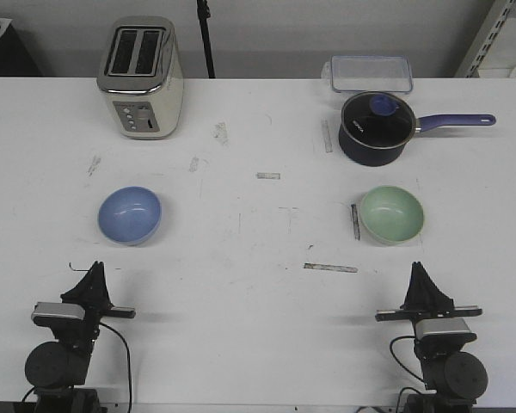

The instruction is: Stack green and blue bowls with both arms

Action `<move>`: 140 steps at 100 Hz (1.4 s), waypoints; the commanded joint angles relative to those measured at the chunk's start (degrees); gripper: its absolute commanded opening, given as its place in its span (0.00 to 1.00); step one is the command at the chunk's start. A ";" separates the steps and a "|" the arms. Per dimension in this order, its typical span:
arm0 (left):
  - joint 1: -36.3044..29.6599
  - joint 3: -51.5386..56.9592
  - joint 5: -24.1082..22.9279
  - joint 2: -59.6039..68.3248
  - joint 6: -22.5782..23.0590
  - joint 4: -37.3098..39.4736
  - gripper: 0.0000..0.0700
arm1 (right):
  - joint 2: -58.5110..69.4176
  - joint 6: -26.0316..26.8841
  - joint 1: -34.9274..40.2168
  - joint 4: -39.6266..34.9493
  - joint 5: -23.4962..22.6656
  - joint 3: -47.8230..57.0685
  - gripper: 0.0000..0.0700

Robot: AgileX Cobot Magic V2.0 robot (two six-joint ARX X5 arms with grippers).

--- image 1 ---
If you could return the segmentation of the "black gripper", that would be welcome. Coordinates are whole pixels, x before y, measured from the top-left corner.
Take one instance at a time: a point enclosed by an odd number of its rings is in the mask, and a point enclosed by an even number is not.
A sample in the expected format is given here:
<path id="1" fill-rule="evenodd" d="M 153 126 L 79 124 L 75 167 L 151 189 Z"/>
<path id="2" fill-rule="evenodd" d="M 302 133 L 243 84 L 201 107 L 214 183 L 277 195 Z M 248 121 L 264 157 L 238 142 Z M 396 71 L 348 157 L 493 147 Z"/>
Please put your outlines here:
<path id="1" fill-rule="evenodd" d="M 94 262 L 85 276 L 69 291 L 62 293 L 63 301 L 92 301 L 95 298 L 95 276 L 97 275 L 97 295 L 100 305 L 70 303 L 80 305 L 85 310 L 82 322 L 68 322 L 53 327 L 54 337 L 64 344 L 90 344 L 99 336 L 99 325 L 104 317 L 135 318 L 132 307 L 112 305 L 109 297 L 103 262 Z"/>
<path id="2" fill-rule="evenodd" d="M 478 305 L 454 307 L 454 301 L 442 293 L 428 275 L 421 262 L 413 262 L 408 290 L 400 308 L 377 310 L 377 322 L 409 321 L 416 324 L 425 319 L 478 317 L 482 308 Z"/>

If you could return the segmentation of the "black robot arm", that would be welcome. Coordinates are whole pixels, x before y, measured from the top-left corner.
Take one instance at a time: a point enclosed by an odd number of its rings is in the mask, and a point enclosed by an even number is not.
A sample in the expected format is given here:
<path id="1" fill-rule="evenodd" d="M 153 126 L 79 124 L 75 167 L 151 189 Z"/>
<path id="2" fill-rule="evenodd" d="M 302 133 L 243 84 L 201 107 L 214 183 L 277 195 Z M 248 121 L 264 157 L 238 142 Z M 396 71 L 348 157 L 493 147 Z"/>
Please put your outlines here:
<path id="1" fill-rule="evenodd" d="M 34 348 L 25 362 L 26 379 L 37 396 L 35 412 L 106 412 L 97 390 L 84 388 L 95 341 L 103 327 L 125 346 L 127 340 L 103 317 L 132 319 L 131 307 L 113 305 L 103 262 L 94 262 L 84 277 L 58 303 L 39 301 L 31 320 L 53 333 L 52 342 Z"/>
<path id="2" fill-rule="evenodd" d="M 463 351 L 477 339 L 464 321 L 482 315 L 476 305 L 456 306 L 442 293 L 420 262 L 414 262 L 400 308 L 378 310 L 378 322 L 408 320 L 414 334 L 414 354 L 421 365 L 415 375 L 425 391 L 413 390 L 398 399 L 396 412 L 470 412 L 487 390 L 488 374 L 482 362 Z"/>

